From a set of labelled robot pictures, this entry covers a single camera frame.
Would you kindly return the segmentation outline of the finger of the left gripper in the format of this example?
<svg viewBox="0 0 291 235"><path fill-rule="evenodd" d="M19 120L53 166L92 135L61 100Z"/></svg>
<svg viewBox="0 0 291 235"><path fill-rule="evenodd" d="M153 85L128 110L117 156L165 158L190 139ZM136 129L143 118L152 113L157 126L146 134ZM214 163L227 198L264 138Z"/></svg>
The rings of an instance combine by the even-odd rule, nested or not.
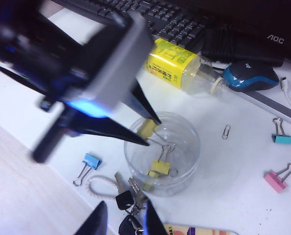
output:
<svg viewBox="0 0 291 235"><path fill-rule="evenodd" d="M129 107L140 116L153 120L156 125L162 123L137 80L135 80L135 83L129 92Z"/></svg>
<svg viewBox="0 0 291 235"><path fill-rule="evenodd" d="M149 146L145 138L109 117L97 118L88 115L75 115L69 120L65 119L60 126L78 134L111 137L142 146Z"/></svg>

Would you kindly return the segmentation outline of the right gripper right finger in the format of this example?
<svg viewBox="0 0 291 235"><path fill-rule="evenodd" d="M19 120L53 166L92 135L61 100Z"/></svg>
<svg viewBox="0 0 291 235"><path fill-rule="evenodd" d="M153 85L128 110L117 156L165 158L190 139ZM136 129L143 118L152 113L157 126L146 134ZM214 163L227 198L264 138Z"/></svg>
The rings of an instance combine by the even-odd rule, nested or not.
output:
<svg viewBox="0 0 291 235"><path fill-rule="evenodd" d="M145 204L145 235L167 235L167 231L159 218L152 202Z"/></svg>

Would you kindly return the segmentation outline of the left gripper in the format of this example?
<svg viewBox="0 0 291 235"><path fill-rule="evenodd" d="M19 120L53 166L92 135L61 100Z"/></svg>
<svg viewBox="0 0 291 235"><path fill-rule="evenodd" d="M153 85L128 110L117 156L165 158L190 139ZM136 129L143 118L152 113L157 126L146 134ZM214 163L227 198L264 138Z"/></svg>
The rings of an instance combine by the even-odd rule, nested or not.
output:
<svg viewBox="0 0 291 235"><path fill-rule="evenodd" d="M123 28L107 26L81 45L39 13L14 20L10 26L0 24L0 61L12 64L12 70L0 66L0 71L42 94L42 110L49 111L56 102L64 105L33 151L34 161L45 162L65 133L75 133L60 126L65 119L108 117L104 106L88 99L69 99L68 92L82 91L96 81L123 35Z"/></svg>

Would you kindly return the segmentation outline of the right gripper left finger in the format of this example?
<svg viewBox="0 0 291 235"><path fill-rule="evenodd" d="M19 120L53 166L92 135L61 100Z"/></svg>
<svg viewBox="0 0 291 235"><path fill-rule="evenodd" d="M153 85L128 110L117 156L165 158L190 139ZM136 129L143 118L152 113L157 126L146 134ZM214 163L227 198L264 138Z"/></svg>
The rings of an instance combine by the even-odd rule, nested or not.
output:
<svg viewBox="0 0 291 235"><path fill-rule="evenodd" d="M74 234L106 235L107 219L108 219L107 205L104 201L101 201Z"/></svg>

